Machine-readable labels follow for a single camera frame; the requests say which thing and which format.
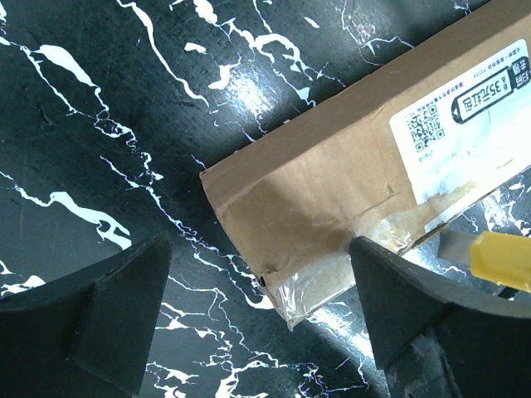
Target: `white label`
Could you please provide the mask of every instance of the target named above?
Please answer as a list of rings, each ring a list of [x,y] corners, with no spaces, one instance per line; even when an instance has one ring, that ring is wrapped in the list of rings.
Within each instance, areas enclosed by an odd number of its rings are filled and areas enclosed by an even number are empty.
[[[419,205],[526,156],[530,77],[528,49],[519,40],[392,116]]]

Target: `yellow object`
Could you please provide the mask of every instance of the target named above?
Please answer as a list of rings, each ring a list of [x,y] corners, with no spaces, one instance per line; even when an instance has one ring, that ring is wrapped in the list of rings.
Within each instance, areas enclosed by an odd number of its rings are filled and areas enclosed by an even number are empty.
[[[477,278],[531,293],[531,239],[483,232],[470,246],[470,270]]]

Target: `qr code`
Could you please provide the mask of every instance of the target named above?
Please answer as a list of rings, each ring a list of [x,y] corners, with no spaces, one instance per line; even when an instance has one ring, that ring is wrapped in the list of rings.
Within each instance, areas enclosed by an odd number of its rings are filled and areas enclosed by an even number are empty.
[[[444,138],[445,132],[439,122],[437,105],[433,104],[407,119],[407,127],[412,135],[418,153],[428,148],[430,142]]]

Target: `black table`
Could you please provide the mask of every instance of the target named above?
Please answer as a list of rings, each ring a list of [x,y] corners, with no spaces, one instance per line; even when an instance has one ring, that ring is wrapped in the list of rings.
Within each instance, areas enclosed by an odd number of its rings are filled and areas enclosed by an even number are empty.
[[[198,174],[484,1],[0,2],[2,295],[168,229],[142,396],[386,396],[356,289],[289,332]],[[529,235],[530,191],[517,176],[451,227]],[[436,245],[408,256],[499,290]]]

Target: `brown cardboard box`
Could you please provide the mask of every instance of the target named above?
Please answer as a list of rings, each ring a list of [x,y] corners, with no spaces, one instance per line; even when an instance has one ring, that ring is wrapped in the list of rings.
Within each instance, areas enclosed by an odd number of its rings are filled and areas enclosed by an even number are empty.
[[[531,2],[492,0],[201,175],[290,326],[352,286],[353,236],[402,252],[531,164],[529,43]]]

